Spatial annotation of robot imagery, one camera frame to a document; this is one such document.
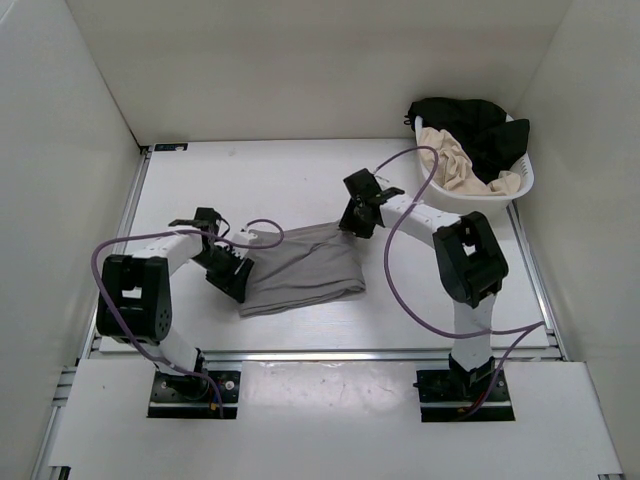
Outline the grey trousers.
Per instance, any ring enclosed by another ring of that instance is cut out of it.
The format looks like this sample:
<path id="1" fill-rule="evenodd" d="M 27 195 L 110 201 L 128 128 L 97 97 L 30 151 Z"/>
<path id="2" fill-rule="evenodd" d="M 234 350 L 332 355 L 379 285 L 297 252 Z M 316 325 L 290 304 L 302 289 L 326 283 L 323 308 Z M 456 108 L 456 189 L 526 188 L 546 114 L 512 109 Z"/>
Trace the grey trousers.
<path id="1" fill-rule="evenodd" d="M 239 315 L 281 313 L 363 293 L 366 283 L 354 237 L 336 222 L 288 230 L 278 235 L 255 230 L 254 262 Z"/>

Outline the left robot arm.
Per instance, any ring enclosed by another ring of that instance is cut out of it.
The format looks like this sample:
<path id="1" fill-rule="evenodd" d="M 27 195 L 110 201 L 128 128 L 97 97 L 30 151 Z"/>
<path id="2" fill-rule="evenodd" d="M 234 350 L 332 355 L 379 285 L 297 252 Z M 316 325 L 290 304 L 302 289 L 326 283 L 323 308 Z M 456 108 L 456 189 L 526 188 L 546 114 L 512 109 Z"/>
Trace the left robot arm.
<path id="1" fill-rule="evenodd" d="M 91 269 L 100 291 L 98 332 L 133 346 L 165 376 L 168 387 L 189 401 L 203 397 L 221 404 L 218 383 L 204 365 L 200 349 L 191 345 L 172 325 L 170 277 L 183 265 L 195 262 L 205 280 L 238 303 L 246 298 L 246 284 L 254 262 L 247 252 L 257 235 L 243 228 L 230 239 L 219 231 L 226 220 L 213 208 L 199 207 L 192 219 L 176 219 L 131 254 L 98 256 L 106 247 L 129 242 L 129 237 L 99 244 L 92 252 Z"/>

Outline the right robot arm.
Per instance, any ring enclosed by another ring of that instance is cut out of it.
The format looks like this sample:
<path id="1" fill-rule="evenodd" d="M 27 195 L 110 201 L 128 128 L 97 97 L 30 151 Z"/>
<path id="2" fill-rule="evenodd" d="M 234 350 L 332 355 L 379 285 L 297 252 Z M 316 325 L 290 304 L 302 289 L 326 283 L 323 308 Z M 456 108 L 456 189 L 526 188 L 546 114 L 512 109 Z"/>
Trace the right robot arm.
<path id="1" fill-rule="evenodd" d="M 439 334 L 454 340 L 449 354 L 449 387 L 460 399 L 480 393 L 494 374 L 491 325 L 497 294 L 508 264 L 486 216 L 438 210 L 411 198 L 397 187 L 382 188 L 372 172 L 361 169 L 344 179 L 350 199 L 339 228 L 369 239 L 377 226 L 389 231 L 383 269 L 394 298 L 404 310 L 391 277 L 391 242 L 399 231 L 435 251 L 439 278 L 454 307 L 454 332 Z"/>

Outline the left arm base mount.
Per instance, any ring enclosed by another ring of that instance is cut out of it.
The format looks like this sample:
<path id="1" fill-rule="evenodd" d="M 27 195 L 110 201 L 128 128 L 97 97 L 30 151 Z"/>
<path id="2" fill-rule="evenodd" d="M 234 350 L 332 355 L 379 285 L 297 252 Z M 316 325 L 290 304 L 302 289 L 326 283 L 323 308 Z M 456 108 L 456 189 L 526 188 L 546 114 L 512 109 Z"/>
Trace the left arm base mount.
<path id="1" fill-rule="evenodd" d="M 210 369 L 204 357 L 196 370 L 207 378 L 158 369 L 154 374 L 147 417 L 171 420 L 235 420 L 239 410 L 241 371 Z"/>

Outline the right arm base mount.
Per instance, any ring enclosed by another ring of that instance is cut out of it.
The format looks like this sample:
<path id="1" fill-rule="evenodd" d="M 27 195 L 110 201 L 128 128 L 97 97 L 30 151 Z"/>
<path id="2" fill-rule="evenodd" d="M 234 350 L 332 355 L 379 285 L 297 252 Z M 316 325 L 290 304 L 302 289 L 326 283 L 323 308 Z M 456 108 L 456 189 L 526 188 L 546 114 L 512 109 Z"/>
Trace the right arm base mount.
<path id="1" fill-rule="evenodd" d="M 448 370 L 418 370 L 413 386 L 418 390 L 422 423 L 448 423 L 463 418 L 467 422 L 511 422 L 515 420 L 505 372 L 484 403 L 469 417 L 490 384 L 491 377 L 481 381 L 470 393 L 463 393 L 452 381 Z"/>

